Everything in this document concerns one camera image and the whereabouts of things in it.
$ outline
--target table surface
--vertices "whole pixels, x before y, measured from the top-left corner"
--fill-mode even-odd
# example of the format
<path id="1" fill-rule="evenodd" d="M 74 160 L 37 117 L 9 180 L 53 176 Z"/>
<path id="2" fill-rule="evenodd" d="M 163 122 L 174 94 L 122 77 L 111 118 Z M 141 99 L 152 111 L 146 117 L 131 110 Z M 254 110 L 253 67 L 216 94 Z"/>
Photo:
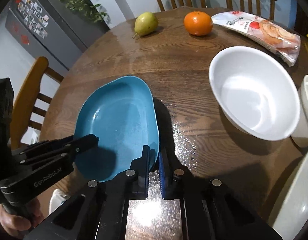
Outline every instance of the table surface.
<path id="1" fill-rule="evenodd" d="M 254 41 L 217 25 L 208 36 L 189 35 L 183 19 L 193 10 L 181 7 L 157 13 L 159 27 L 146 37 L 132 39 L 135 19 L 102 36 L 61 83 L 46 114 L 41 140 L 72 135 L 79 110 L 94 90 L 121 76 L 138 76 L 148 84 L 154 97 L 161 146 L 175 152 L 193 174 L 225 182 L 266 220 L 303 153 L 290 138 L 264 141 L 231 125 L 212 94 L 208 70 L 212 58 L 231 46 L 253 47 L 276 56 Z M 211 16 L 227 11 L 199 10 Z M 294 67 L 279 60 L 297 88 L 308 74 L 304 42 L 302 37 Z M 72 194 L 85 182 L 75 170 L 54 188 Z M 130 202 L 126 239 L 181 238 L 179 201 L 161 199 L 155 171 L 150 177 L 149 198 Z"/>

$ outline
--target blue plate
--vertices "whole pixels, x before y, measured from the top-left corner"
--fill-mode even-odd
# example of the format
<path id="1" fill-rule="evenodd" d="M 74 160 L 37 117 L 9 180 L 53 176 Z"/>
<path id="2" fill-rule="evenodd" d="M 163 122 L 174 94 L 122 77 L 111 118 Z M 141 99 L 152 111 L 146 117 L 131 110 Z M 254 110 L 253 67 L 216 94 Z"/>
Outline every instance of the blue plate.
<path id="1" fill-rule="evenodd" d="M 75 164 L 86 179 L 113 179 L 150 146 L 150 168 L 158 156 L 159 137 L 152 93 L 138 77 L 125 76 L 97 89 L 76 121 L 75 138 L 93 133 L 97 149 L 78 154 Z"/>

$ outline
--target white bowl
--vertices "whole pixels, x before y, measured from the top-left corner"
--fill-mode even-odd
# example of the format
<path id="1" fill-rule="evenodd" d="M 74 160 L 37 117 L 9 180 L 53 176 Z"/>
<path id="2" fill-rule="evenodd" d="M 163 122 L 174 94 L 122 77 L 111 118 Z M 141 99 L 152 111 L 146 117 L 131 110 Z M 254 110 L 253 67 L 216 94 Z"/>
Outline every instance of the white bowl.
<path id="1" fill-rule="evenodd" d="M 308 146 L 308 75 L 306 75 L 299 88 L 300 119 L 292 133 L 292 139 L 299 147 Z"/>
<path id="2" fill-rule="evenodd" d="M 308 219 L 308 152 L 290 175 L 269 216 L 283 240 L 293 240 Z"/>
<path id="3" fill-rule="evenodd" d="M 226 117 L 258 138 L 278 141 L 295 130 L 300 102 L 294 82 L 275 59 L 250 47 L 219 52 L 209 83 Z"/>

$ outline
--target snack bag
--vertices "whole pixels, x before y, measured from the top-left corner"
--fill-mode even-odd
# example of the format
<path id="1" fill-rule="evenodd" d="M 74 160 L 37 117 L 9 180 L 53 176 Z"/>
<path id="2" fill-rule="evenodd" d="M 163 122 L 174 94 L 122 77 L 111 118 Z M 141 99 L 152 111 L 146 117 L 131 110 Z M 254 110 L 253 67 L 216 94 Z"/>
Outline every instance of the snack bag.
<path id="1" fill-rule="evenodd" d="M 259 16 L 245 12 L 224 12 L 212 16 L 213 24 L 237 31 L 280 56 L 293 66 L 300 51 L 300 37 Z"/>

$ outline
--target screw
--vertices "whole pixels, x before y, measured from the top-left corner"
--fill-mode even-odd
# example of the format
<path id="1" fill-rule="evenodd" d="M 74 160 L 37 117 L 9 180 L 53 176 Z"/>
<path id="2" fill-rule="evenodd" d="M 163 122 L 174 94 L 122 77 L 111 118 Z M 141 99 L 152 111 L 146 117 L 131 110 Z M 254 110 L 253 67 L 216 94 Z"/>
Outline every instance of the screw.
<path id="1" fill-rule="evenodd" d="M 219 179 L 213 179 L 212 184 L 216 187 L 219 187 L 222 184 L 222 182 Z"/>
<path id="2" fill-rule="evenodd" d="M 182 176 L 182 175 L 184 175 L 184 171 L 181 170 L 181 169 L 177 169 L 177 170 L 174 170 L 174 174 L 176 176 Z"/>
<path id="3" fill-rule="evenodd" d="M 136 173 L 136 172 L 135 172 L 134 170 L 127 170 L 127 171 L 125 172 L 126 176 L 128 176 L 128 177 L 134 176 L 135 173 Z"/>
<path id="4" fill-rule="evenodd" d="M 89 186 L 89 187 L 96 187 L 97 186 L 97 181 L 96 180 L 90 180 L 88 183 L 87 183 L 87 185 Z"/>

